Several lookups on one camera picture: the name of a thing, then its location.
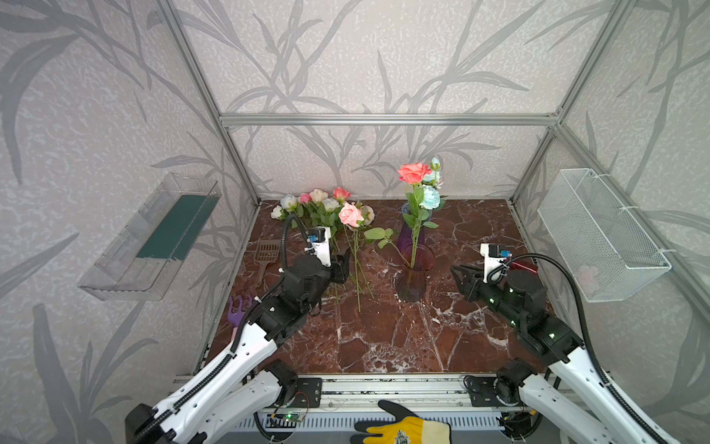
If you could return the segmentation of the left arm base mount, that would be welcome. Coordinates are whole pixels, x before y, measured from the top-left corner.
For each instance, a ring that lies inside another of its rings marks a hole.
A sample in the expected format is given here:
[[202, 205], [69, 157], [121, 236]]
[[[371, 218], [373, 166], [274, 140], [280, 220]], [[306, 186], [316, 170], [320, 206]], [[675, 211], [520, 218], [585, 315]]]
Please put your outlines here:
[[323, 379], [320, 377], [299, 377], [296, 383], [280, 395], [270, 408], [311, 409], [321, 405]]

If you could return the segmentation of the peach cream artificial flower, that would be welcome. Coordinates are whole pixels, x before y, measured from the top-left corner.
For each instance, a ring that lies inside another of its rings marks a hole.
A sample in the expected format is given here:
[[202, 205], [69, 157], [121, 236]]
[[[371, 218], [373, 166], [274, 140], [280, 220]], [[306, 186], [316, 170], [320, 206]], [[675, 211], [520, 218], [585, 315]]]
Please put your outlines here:
[[375, 298], [373, 296], [373, 292], [370, 286], [370, 282], [368, 280], [368, 277], [366, 277], [364, 273], [364, 268], [362, 267], [361, 263], [361, 258], [360, 258], [360, 253], [362, 249], [362, 242], [364, 241], [362, 239], [362, 233], [364, 231], [367, 231], [371, 224], [373, 223], [373, 220], [375, 219], [375, 211], [373, 210], [370, 205], [365, 205], [362, 202], [356, 203], [356, 207], [360, 211], [360, 214], [362, 216], [362, 221], [357, 222], [357, 227], [353, 229], [353, 247], [354, 247], [354, 260], [355, 260], [355, 275], [356, 275], [356, 281], [358, 282], [357, 286], [363, 294], [369, 294], [372, 298]]

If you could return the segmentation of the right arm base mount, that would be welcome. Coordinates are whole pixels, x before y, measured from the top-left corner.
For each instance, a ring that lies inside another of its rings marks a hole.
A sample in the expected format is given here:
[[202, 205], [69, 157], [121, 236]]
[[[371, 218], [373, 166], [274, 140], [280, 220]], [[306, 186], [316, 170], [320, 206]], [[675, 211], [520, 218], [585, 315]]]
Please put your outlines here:
[[505, 405], [497, 396], [497, 379], [495, 377], [466, 375], [462, 383], [472, 407], [502, 407]]

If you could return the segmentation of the dark red glass vase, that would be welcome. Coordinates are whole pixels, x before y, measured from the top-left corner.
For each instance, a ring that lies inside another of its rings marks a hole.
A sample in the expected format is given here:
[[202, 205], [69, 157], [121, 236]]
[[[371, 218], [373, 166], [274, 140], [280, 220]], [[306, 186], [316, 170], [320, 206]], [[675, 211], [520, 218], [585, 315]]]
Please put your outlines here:
[[419, 245], [414, 265], [405, 266], [395, 280], [395, 290], [401, 301], [417, 303], [423, 299], [427, 290], [429, 272], [434, 268], [436, 257], [426, 245]]

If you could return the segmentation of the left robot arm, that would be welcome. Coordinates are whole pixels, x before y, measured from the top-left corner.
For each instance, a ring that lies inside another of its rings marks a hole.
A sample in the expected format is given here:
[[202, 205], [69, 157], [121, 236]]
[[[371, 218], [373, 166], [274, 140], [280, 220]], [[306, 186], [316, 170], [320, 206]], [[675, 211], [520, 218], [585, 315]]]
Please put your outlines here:
[[307, 253], [284, 268], [250, 307], [234, 340], [205, 368], [154, 407], [142, 403], [127, 415], [127, 442], [216, 443], [259, 410], [291, 401], [297, 374], [268, 358], [320, 309], [330, 284], [348, 280], [349, 262], [350, 252], [329, 265]]

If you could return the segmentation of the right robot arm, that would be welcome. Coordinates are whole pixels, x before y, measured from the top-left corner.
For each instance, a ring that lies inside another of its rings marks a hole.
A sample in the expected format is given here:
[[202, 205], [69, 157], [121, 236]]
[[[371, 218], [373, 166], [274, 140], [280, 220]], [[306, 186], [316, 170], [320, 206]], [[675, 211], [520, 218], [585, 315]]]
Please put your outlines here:
[[503, 403], [522, 403], [545, 416], [577, 443], [673, 443], [610, 378], [588, 340], [548, 312], [547, 288], [527, 269], [508, 272], [503, 284], [484, 281], [484, 270], [451, 266], [460, 294], [482, 302], [514, 329], [518, 342], [577, 397], [568, 399], [521, 359], [497, 372], [494, 389]]

